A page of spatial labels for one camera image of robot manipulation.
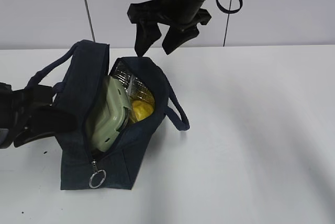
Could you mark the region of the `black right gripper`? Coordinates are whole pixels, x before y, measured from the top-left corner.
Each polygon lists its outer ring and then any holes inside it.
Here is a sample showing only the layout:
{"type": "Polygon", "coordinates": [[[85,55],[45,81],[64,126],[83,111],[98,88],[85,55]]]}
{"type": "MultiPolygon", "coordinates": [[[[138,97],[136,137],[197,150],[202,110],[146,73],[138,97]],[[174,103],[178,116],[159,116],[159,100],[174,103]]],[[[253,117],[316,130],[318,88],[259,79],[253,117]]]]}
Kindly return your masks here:
{"type": "Polygon", "coordinates": [[[189,40],[199,35],[197,24],[207,25],[211,15],[206,9],[200,8],[190,22],[182,23],[168,16],[158,2],[151,0],[143,3],[130,4],[127,11],[132,24],[136,24],[135,52],[138,57],[144,56],[149,48],[161,38],[158,24],[170,26],[162,42],[167,55],[189,40]]]}

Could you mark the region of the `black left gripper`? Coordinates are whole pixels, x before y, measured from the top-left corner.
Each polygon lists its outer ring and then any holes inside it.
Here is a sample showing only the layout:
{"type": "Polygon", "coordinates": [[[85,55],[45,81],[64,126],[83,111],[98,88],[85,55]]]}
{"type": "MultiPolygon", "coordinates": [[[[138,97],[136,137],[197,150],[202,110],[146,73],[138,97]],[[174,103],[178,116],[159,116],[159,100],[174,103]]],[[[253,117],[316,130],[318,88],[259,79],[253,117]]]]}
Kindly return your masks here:
{"type": "Polygon", "coordinates": [[[71,132],[77,129],[76,117],[54,106],[52,87],[36,85],[12,90],[1,83],[1,148],[13,142],[18,148],[30,142],[53,137],[55,132],[71,132]]]}

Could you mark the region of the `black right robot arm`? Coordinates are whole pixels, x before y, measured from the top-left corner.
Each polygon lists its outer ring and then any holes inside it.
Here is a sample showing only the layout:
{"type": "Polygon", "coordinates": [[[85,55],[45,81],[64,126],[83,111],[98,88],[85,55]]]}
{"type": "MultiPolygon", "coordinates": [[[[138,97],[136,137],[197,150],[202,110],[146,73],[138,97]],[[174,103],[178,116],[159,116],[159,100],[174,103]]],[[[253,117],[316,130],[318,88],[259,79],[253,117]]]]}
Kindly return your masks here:
{"type": "Polygon", "coordinates": [[[211,19],[202,8],[205,0],[150,0],[130,4],[127,11],[131,23],[136,24],[135,52],[142,57],[162,36],[159,24],[169,27],[162,42],[166,54],[199,35],[198,24],[211,19]]]}

